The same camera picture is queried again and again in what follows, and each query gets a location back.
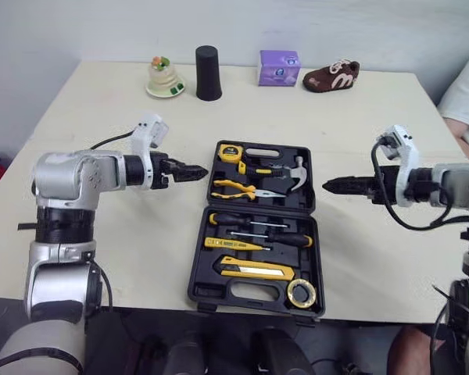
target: black cup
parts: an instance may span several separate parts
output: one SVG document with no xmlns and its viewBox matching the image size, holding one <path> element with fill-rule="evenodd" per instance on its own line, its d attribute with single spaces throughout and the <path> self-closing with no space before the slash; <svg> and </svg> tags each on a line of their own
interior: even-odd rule
<svg viewBox="0 0 469 375">
<path fill-rule="evenodd" d="M 196 49 L 196 96 L 211 102 L 222 96 L 217 48 L 203 45 Z"/>
</svg>

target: screwdriver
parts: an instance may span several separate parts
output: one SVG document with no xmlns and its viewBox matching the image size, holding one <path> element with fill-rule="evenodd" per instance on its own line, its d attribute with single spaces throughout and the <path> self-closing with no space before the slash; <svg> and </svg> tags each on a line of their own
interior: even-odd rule
<svg viewBox="0 0 469 375">
<path fill-rule="evenodd" d="M 268 235 L 240 232 L 228 233 L 234 236 L 266 238 L 268 242 L 279 242 L 284 245 L 297 246 L 299 248 L 309 248 L 313 245 L 313 239 L 310 236 L 298 233 L 269 233 Z"/>
<path fill-rule="evenodd" d="M 238 250 L 238 251 L 257 251 L 257 250 L 270 251 L 271 250 L 271 248 L 264 248 L 263 246 L 249 244 L 247 242 L 227 240 L 225 238 L 214 238 L 214 237 L 205 237 L 204 245 L 206 248 L 230 248 L 231 250 Z"/>
<path fill-rule="evenodd" d="M 254 225 L 265 225 L 266 227 L 280 227 L 288 228 L 287 224 L 272 224 L 272 223 L 261 223 L 260 221 L 251 221 L 249 217 L 239 217 L 231 215 L 230 213 L 211 213 L 209 216 L 209 222 L 212 225 L 242 225 L 248 226 Z"/>
</svg>

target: white table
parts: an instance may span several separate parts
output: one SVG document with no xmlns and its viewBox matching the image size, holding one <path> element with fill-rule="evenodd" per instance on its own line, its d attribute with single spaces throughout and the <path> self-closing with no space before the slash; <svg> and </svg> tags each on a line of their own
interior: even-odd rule
<svg viewBox="0 0 469 375">
<path fill-rule="evenodd" d="M 361 72 L 353 89 L 319 95 L 300 85 L 257 87 L 256 69 L 223 66 L 222 98 L 202 102 L 195 97 L 195 67 L 177 69 L 188 82 L 186 92 L 157 100 L 145 93 L 145 64 L 78 66 L 0 181 L 0 297 L 23 297 L 34 232 L 18 232 L 16 225 L 35 218 L 30 173 L 38 157 L 87 148 L 131 130 L 143 113 L 151 112 L 170 126 L 161 150 L 208 169 L 220 139 L 308 147 L 317 193 L 313 216 L 320 231 L 324 317 L 434 320 L 443 300 L 431 284 L 445 289 L 463 276 L 461 256 L 467 244 L 459 240 L 459 232 L 464 226 L 411 232 L 364 197 L 332 195 L 320 187 L 334 177 L 370 176 L 374 138 L 394 123 L 409 127 L 424 164 L 465 161 L 413 74 Z M 129 144 L 119 141 L 107 148 L 128 152 Z M 115 305 L 195 308 L 186 289 L 207 204 L 207 181 L 102 195 L 95 221 L 97 260 L 109 274 Z M 422 224 L 439 211 L 418 205 L 402 213 Z"/>
</svg>

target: black plastic toolbox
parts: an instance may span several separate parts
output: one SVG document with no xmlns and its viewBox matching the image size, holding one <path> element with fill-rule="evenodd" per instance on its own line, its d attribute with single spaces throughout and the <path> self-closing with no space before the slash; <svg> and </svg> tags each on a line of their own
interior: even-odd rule
<svg viewBox="0 0 469 375">
<path fill-rule="evenodd" d="M 303 166 L 307 176 L 303 186 L 291 191 L 298 180 L 287 177 L 247 176 L 238 172 L 235 163 L 223 162 L 218 156 L 221 145 L 237 145 L 243 148 L 242 160 L 247 166 L 293 168 L 295 158 L 303 158 Z M 273 191 L 286 195 L 284 198 L 214 198 L 211 193 L 233 195 L 240 193 L 234 187 L 214 187 L 215 180 L 232 180 L 258 189 Z M 311 154 L 308 148 L 282 145 L 263 145 L 238 141 L 220 141 L 217 143 L 207 191 L 209 206 L 202 215 L 195 258 L 188 286 L 189 298 L 198 303 L 198 310 L 214 312 L 218 305 L 229 305 L 251 309 L 263 309 L 276 313 L 292 314 L 298 323 L 313 324 L 315 318 L 323 315 L 324 288 L 321 272 L 320 242 L 316 220 L 310 216 L 315 208 L 313 190 L 313 169 Z M 285 224 L 286 228 L 273 228 L 262 225 L 212 225 L 210 216 L 213 213 L 230 213 L 239 217 L 249 217 L 251 221 L 263 223 Z M 313 244 L 308 248 L 297 248 L 278 242 L 268 242 L 261 237 L 240 237 L 229 232 L 237 231 L 250 234 L 265 235 L 269 233 L 300 233 L 310 236 Z M 230 248 L 207 248 L 205 238 L 223 238 L 249 242 L 269 247 L 270 251 L 239 251 Z M 308 280 L 316 291 L 316 301 L 307 309 L 295 307 L 287 297 L 286 280 L 264 280 L 247 277 L 223 276 L 216 270 L 216 264 L 224 255 L 236 259 L 265 263 L 277 263 L 293 268 L 294 279 Z M 236 289 L 263 288 L 270 290 L 272 298 L 254 298 L 246 295 L 235 295 Z"/>
</svg>

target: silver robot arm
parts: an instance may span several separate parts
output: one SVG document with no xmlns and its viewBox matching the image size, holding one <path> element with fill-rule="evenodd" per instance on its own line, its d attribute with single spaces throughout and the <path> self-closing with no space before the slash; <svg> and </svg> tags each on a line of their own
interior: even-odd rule
<svg viewBox="0 0 469 375">
<path fill-rule="evenodd" d="M 380 147 L 391 160 L 400 160 L 399 166 L 379 166 L 376 156 Z M 392 218 L 411 230 L 431 230 L 448 223 L 469 223 L 469 216 L 446 219 L 450 208 L 469 212 L 469 163 L 436 164 L 432 168 L 418 166 L 418 150 L 405 128 L 395 125 L 387 129 L 372 149 L 375 177 L 339 177 L 328 181 L 324 188 L 335 194 L 366 195 L 374 204 L 386 206 Z M 414 202 L 429 202 L 434 207 L 445 207 L 445 214 L 426 227 L 413 227 L 403 222 L 391 205 L 409 207 Z M 469 228 L 461 234 L 469 241 Z M 463 272 L 469 277 L 469 252 L 464 255 Z M 469 374 L 469 278 L 454 281 L 450 289 L 447 309 L 449 326 L 460 342 L 460 353 Z"/>
<path fill-rule="evenodd" d="M 147 116 L 131 135 L 133 155 L 115 151 L 48 153 L 34 168 L 35 241 L 30 243 L 24 305 L 31 323 L 0 351 L 2 374 L 81 373 L 87 319 L 101 306 L 102 270 L 95 263 L 93 224 L 99 195 L 134 185 L 142 189 L 200 180 L 207 171 L 150 152 L 168 131 Z"/>
</svg>

